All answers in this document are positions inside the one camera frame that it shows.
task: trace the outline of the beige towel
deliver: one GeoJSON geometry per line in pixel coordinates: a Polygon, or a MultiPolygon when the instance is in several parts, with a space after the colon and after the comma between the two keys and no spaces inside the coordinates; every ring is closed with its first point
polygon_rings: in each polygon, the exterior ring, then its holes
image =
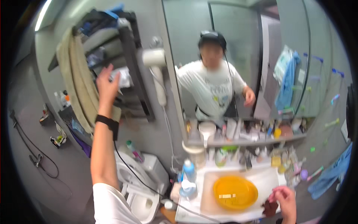
{"type": "MultiPolygon", "coordinates": [[[[58,44],[57,61],[69,95],[72,109],[87,133],[93,133],[98,113],[98,91],[87,66],[80,37],[68,29],[58,44]]],[[[112,119],[119,121],[121,109],[113,106],[112,119]]]]}

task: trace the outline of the toilet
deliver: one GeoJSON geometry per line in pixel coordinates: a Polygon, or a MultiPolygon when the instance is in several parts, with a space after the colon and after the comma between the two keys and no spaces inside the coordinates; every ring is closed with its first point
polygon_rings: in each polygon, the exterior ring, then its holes
{"type": "MultiPolygon", "coordinates": [[[[118,153],[147,186],[160,194],[166,192],[169,186],[169,176],[155,155],[143,153],[144,162],[139,163],[124,152],[119,151],[118,153]]],[[[128,194],[127,203],[140,222],[143,224],[150,223],[158,210],[160,195],[143,185],[116,153],[115,158],[117,176],[119,181],[123,183],[122,195],[128,194]]]]}

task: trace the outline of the yellow plastic bowl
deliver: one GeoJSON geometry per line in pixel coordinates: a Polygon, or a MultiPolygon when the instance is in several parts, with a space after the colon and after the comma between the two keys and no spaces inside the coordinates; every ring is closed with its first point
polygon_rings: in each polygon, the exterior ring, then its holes
{"type": "Polygon", "coordinates": [[[228,210],[244,210],[258,198],[255,185],[245,178],[226,176],[214,183],[214,196],[219,205],[228,210]]]}

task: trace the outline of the wrist strap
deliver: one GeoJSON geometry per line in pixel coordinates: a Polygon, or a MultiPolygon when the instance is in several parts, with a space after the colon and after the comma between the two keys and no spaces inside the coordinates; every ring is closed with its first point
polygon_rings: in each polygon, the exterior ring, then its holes
{"type": "Polygon", "coordinates": [[[107,124],[108,128],[113,132],[113,140],[116,141],[118,137],[117,135],[118,135],[119,123],[115,120],[112,120],[110,118],[107,118],[99,114],[96,117],[95,123],[98,121],[107,124]]]}

